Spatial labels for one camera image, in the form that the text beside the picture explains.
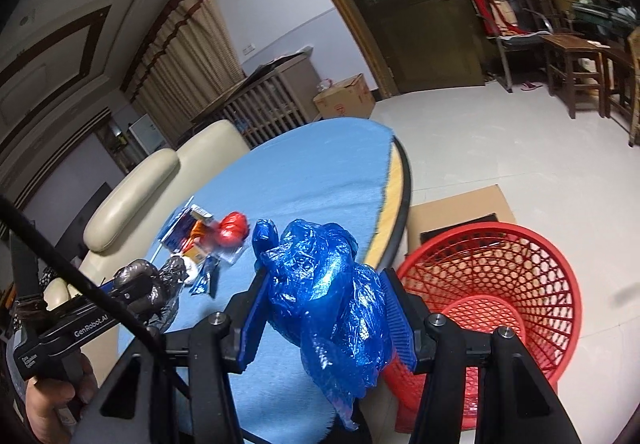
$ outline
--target floor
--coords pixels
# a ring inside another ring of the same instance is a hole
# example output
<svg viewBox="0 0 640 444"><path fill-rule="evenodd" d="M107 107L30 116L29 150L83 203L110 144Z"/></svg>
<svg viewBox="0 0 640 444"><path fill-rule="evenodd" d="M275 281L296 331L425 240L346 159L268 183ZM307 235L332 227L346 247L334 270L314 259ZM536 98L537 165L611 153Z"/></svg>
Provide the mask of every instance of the floor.
<svg viewBox="0 0 640 444"><path fill-rule="evenodd" d="M404 145L414 204L497 183L518 223L562 250L583 312L559 397L582 444L611 444L640 402L640 146L597 112L571 120L544 87L414 92L378 103L371 119ZM363 410L376 444L408 441L393 431L384 384Z"/></svg>

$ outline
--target striped curtain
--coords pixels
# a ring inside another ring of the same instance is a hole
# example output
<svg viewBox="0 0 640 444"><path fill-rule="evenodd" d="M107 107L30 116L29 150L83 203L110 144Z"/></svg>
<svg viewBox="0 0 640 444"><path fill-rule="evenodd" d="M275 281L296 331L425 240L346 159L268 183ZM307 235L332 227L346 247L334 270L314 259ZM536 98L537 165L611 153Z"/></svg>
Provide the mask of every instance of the striped curtain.
<svg viewBox="0 0 640 444"><path fill-rule="evenodd" d="M243 78L215 0L170 0L121 89L175 146L191 119Z"/></svg>

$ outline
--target red laundry basket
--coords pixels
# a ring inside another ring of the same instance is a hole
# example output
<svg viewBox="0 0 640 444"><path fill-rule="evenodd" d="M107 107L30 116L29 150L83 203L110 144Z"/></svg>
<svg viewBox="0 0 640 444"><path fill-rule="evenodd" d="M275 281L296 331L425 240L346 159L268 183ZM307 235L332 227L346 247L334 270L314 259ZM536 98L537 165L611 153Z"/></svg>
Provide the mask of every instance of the red laundry basket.
<svg viewBox="0 0 640 444"><path fill-rule="evenodd" d="M580 291L568 262L542 236L502 222L467 224L416 249L398 269L405 290L422 297L462 328L512 327L555 389L580 335ZM414 376L396 356L383 370L391 391L418 411L426 376ZM402 411L402 424L413 424ZM463 429L476 427L478 370L466 371Z"/></svg>

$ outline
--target sofa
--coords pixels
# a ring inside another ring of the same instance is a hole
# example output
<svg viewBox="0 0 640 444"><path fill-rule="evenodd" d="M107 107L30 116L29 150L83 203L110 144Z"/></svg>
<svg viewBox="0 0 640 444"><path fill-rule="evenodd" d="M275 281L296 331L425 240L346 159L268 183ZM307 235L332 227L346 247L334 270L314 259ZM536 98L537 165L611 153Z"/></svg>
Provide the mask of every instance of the sofa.
<svg viewBox="0 0 640 444"><path fill-rule="evenodd" d="M142 161L98 207L84 230L89 253L80 271L95 284L113 279L114 273L143 258L167 217L198 189L249 147L228 120L219 120L188 140L178 150L164 148ZM78 294L62 278L45 290L53 309ZM117 330L112 328L82 351L102 382L117 360Z"/></svg>

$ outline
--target basket rim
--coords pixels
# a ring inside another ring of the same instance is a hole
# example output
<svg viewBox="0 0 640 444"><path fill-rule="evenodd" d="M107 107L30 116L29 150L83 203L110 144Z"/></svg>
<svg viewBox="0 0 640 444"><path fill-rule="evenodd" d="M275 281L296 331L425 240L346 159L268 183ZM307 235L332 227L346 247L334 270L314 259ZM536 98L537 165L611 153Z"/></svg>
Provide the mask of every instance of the basket rim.
<svg viewBox="0 0 640 444"><path fill-rule="evenodd" d="M548 380L551 386L555 388L558 380L569 365L569 361L571 361L575 349L578 346L578 340L580 339L580 330L582 329L582 298L580 296L580 287L578 286L578 281L575 277L574 270L571 268L571 265L569 265L567 259L562 255L562 252L560 252L560 250L544 236L541 236L540 234L537 234L517 224L510 224L507 222L476 222L473 224L465 224L463 226L444 231L444 233L440 233L439 235L434 236L431 240L426 241L420 247L415 249L414 252L412 252L404 260L404 262L402 262L402 265L396 271L398 279L401 280L402 278L404 278L404 275L408 272L408 270L412 268L425 253L433 249L434 246L446 242L449 238L460 236L460 234L480 230L499 230L504 234L516 234L521 235L524 238L528 238L541 249L544 249L546 250L546 252L548 252L548 254L558 263L558 266L564 273L565 279L569 282L573 299L572 307L574 309L574 319L572 320L572 323L574 325L574 329L572 329L572 334L569 337L569 344L567 345L566 350L562 355L561 361L558 363L558 367L554 370L553 374Z"/></svg>

